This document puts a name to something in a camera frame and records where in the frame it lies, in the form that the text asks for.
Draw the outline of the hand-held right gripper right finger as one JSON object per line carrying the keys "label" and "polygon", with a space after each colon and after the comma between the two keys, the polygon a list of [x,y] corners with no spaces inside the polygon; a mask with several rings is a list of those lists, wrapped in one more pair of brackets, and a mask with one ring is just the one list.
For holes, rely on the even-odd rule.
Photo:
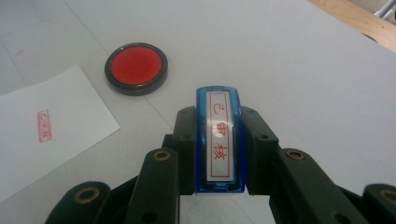
{"label": "hand-held right gripper right finger", "polygon": [[241,108],[246,134],[247,191],[250,195],[270,195],[276,172],[272,157],[278,150],[278,138],[254,109]]}

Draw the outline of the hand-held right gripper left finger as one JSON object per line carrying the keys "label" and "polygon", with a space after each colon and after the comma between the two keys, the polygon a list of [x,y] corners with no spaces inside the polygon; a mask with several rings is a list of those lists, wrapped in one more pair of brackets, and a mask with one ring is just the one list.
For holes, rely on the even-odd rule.
{"label": "hand-held right gripper left finger", "polygon": [[163,139],[163,146],[178,154],[179,186],[181,195],[196,192],[196,109],[185,107],[177,112],[172,134]]}

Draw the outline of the blue transparent stamp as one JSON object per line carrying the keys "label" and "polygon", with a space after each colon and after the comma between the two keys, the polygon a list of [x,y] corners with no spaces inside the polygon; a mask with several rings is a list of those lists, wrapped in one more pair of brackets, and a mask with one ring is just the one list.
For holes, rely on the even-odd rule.
{"label": "blue transparent stamp", "polygon": [[246,183],[246,148],[237,89],[199,88],[196,112],[196,190],[242,193]]}

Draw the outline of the round red ink pad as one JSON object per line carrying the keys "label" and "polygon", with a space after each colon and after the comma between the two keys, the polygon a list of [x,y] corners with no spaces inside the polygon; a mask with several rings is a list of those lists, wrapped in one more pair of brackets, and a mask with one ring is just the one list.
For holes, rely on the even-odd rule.
{"label": "round red ink pad", "polygon": [[148,43],[131,43],[114,50],[105,65],[109,84],[130,96],[158,90],[167,79],[167,72],[166,55]]}

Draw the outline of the white paper sheet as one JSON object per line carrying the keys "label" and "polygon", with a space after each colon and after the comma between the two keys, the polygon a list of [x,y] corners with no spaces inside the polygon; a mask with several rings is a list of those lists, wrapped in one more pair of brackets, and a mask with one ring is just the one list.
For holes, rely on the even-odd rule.
{"label": "white paper sheet", "polygon": [[0,96],[0,203],[119,128],[77,65]]}

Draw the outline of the large white table cover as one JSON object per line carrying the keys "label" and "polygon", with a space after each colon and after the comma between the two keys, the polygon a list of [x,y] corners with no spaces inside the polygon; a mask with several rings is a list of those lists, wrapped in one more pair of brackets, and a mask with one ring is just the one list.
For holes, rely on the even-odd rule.
{"label": "large white table cover", "polygon": [[[161,49],[168,78],[143,97],[111,89],[109,54]],[[396,53],[307,0],[0,0],[0,94],[78,65],[119,123],[108,138],[0,203],[0,224],[43,224],[75,185],[116,187],[162,144],[199,87],[235,87],[282,147],[356,193],[396,186]]]}

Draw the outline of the desk with white legs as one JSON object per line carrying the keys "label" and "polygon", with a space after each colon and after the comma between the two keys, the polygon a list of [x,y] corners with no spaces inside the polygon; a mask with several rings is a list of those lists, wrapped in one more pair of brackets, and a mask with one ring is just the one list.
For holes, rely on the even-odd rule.
{"label": "desk with white legs", "polygon": [[382,6],[376,13],[375,16],[378,18],[384,19],[386,18],[389,14],[391,9],[396,5],[396,0],[388,0],[388,2]]}

